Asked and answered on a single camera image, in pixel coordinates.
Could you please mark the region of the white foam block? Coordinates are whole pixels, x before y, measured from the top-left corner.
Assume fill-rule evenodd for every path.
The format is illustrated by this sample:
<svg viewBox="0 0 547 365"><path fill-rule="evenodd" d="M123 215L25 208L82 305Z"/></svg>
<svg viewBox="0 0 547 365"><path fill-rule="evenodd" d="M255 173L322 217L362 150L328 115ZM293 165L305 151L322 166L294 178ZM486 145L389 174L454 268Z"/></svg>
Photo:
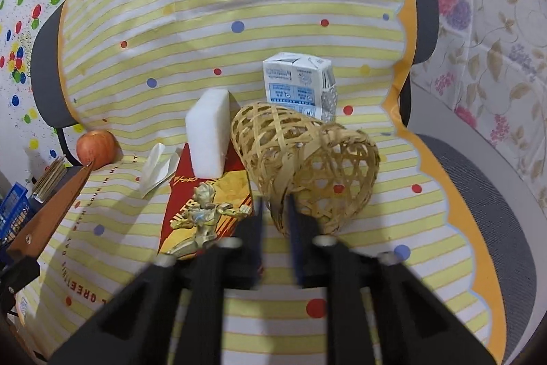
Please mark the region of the white foam block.
<svg viewBox="0 0 547 365"><path fill-rule="evenodd" d="M185 129L194 174L218 179L230 140L230 98L225 89L208 89L185 117Z"/></svg>

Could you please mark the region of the red apple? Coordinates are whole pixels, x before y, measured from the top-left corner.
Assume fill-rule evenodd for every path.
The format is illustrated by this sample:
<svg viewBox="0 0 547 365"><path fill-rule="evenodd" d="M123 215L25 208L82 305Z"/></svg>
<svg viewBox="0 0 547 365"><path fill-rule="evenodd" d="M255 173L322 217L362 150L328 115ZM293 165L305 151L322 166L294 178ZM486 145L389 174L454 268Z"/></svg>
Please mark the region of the red apple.
<svg viewBox="0 0 547 365"><path fill-rule="evenodd" d="M117 157L117 142L109 131L89 131L79 138L76 152L83 166L98 170Z"/></svg>

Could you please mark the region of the red gold card pack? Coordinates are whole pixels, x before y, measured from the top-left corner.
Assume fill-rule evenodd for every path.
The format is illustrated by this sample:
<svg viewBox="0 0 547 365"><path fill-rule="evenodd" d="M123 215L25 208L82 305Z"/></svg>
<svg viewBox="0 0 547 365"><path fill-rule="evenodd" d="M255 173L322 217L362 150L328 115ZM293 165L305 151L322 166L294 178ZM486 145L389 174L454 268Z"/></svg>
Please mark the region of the red gold card pack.
<svg viewBox="0 0 547 365"><path fill-rule="evenodd" d="M186 146L170 187L159 239L161 254L191 258L231 235L253 212L249 177L231 145L218 179L195 175Z"/></svg>

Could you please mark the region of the white blue milk carton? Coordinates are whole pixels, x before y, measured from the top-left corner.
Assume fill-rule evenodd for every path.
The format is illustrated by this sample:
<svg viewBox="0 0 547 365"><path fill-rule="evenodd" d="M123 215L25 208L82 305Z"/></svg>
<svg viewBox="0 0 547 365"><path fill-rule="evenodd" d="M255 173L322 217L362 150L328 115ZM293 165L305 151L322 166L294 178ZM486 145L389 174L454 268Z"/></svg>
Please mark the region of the white blue milk carton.
<svg viewBox="0 0 547 365"><path fill-rule="evenodd" d="M262 62L267 101L323 122L335 120L336 78L329 59L278 53Z"/></svg>

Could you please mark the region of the blue plastic basket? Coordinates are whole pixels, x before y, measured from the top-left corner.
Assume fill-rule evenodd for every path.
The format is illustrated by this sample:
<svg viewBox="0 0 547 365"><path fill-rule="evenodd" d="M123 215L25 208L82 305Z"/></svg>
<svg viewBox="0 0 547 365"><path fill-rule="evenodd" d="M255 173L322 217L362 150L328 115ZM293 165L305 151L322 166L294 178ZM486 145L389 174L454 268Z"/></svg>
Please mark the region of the blue plastic basket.
<svg viewBox="0 0 547 365"><path fill-rule="evenodd" d="M19 230L30 219L30 203L27 188L16 182L4 198L0 208L1 245L10 244Z"/></svg>

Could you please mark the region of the woven bamboo basket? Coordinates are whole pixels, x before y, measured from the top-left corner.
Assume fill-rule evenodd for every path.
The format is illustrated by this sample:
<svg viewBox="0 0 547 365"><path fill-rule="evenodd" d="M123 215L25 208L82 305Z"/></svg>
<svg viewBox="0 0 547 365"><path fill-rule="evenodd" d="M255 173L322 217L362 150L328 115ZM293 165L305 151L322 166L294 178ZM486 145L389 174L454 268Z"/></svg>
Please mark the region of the woven bamboo basket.
<svg viewBox="0 0 547 365"><path fill-rule="evenodd" d="M282 235L289 233L288 195L325 234L336 233L371 199L380 155L363 131L258 102L237 111L231 141Z"/></svg>

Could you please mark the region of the white paper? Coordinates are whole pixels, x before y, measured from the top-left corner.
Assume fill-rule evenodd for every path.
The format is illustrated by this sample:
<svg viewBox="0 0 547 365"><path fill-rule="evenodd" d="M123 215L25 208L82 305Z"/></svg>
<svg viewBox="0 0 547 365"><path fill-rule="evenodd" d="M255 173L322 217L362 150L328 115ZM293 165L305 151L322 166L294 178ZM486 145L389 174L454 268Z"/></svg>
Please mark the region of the white paper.
<svg viewBox="0 0 547 365"><path fill-rule="evenodd" d="M141 170L139 194L144 198L176 172L182 149L169 152L165 144L157 143L151 149Z"/></svg>

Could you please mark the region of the stack of books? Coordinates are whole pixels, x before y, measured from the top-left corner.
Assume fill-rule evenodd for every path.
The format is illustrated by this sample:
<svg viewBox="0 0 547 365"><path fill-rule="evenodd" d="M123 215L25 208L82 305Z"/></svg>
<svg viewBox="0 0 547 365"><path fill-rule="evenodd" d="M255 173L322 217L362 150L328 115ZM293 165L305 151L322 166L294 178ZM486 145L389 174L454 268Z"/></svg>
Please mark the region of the stack of books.
<svg viewBox="0 0 547 365"><path fill-rule="evenodd" d="M34 184L30 195L39 204L44 204L54 189L62 180L67 172L65 166L65 157L57 157L49 166L47 166L42 177Z"/></svg>

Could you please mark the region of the floral pattern wall sheet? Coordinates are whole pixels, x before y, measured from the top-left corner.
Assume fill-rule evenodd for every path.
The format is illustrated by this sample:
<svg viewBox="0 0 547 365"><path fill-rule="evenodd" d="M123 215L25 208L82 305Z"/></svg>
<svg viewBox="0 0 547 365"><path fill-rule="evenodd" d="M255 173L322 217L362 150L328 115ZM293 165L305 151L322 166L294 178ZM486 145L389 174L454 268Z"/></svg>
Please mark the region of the floral pattern wall sheet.
<svg viewBox="0 0 547 365"><path fill-rule="evenodd" d="M546 0L439 0L437 46L411 77L546 207Z"/></svg>

